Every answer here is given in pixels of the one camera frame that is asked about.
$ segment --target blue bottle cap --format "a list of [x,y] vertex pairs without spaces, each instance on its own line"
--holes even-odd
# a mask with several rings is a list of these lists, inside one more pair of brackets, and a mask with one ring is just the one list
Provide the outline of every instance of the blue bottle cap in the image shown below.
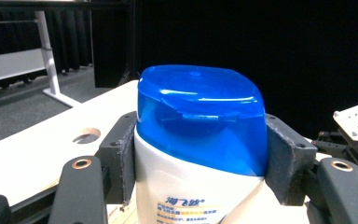
[[260,91],[243,75],[192,65],[149,67],[138,83],[138,134],[177,159],[264,176],[267,126]]

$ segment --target dark background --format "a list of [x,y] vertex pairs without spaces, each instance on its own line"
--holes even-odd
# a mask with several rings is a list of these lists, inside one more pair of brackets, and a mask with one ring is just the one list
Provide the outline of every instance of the dark background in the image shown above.
[[358,105],[358,2],[143,1],[140,70],[185,63],[236,70],[299,133],[335,131]]

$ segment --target gray floor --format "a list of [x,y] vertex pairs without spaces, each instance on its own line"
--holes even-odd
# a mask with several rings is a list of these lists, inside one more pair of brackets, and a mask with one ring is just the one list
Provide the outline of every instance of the gray floor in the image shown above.
[[[59,75],[59,83],[63,94],[81,103],[111,90],[94,87],[92,67]],[[0,140],[70,108],[46,96],[42,92],[45,88],[48,88],[47,77],[0,89]]]

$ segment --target bottle label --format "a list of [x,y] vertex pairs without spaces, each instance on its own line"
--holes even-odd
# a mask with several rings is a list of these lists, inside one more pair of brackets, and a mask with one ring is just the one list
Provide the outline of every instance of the bottle label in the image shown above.
[[216,223],[224,215],[219,213],[218,206],[205,204],[204,199],[187,199],[168,197],[157,205],[157,223]]

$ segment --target bottle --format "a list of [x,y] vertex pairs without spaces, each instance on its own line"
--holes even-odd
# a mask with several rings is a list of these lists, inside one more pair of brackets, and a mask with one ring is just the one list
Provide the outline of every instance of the bottle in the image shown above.
[[262,96],[229,69],[160,65],[138,83],[138,222],[217,223],[264,179]]

